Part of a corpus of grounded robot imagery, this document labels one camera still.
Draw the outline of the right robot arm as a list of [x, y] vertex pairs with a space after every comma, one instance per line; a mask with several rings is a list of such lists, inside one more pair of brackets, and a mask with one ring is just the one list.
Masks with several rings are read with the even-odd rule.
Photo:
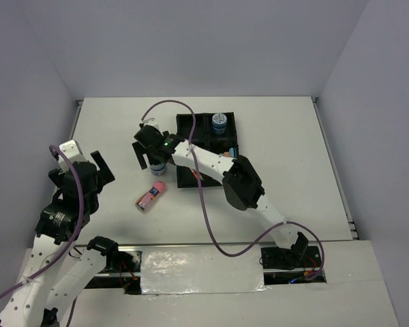
[[204, 174], [219, 182], [224, 188], [226, 201], [239, 211], [248, 211], [253, 217], [266, 227], [250, 245], [238, 253], [224, 251], [217, 243], [211, 230], [211, 225], [205, 208], [205, 199], [202, 192], [201, 181], [198, 183], [198, 192], [205, 225], [208, 234], [217, 250], [229, 258], [235, 258], [248, 252], [258, 244], [266, 235], [270, 234], [278, 243], [282, 239], [279, 229], [299, 223], [285, 218], [268, 199], [262, 181], [248, 158], [240, 155], [237, 158], [224, 157], [212, 153], [191, 143], [176, 134], [167, 131], [161, 132], [156, 126], [142, 122], [140, 129], [135, 134], [133, 147], [142, 169], [147, 167], [143, 156], [161, 164], [186, 167], [194, 170], [196, 174]]

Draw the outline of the pink-capped marker bottle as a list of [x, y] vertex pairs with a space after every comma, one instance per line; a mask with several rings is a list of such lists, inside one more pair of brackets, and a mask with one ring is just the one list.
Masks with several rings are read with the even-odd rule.
[[140, 212], [148, 211], [156, 198], [162, 195], [166, 190], [166, 184], [162, 181], [156, 181], [144, 195], [137, 199], [135, 206]]

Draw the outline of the blue-lidded jar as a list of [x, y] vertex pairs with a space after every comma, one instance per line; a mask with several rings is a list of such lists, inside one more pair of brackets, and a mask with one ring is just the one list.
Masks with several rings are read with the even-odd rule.
[[215, 113], [211, 118], [211, 125], [214, 134], [221, 135], [226, 131], [228, 118], [224, 113]]
[[163, 176], [167, 172], [167, 166], [165, 163], [151, 164], [150, 169], [154, 176]]

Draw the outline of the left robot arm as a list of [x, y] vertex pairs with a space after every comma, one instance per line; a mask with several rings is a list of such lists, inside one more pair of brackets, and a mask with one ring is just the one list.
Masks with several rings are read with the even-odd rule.
[[91, 153], [92, 161], [63, 146], [53, 146], [50, 152], [60, 165], [48, 173], [57, 190], [40, 214], [20, 281], [0, 295], [0, 300], [9, 298], [0, 312], [0, 326], [59, 326], [65, 313], [73, 313], [78, 295], [98, 273], [133, 276], [140, 267], [139, 256], [121, 251], [109, 238], [96, 236], [73, 267], [58, 276], [80, 231], [99, 208], [99, 194], [115, 177], [97, 151]]

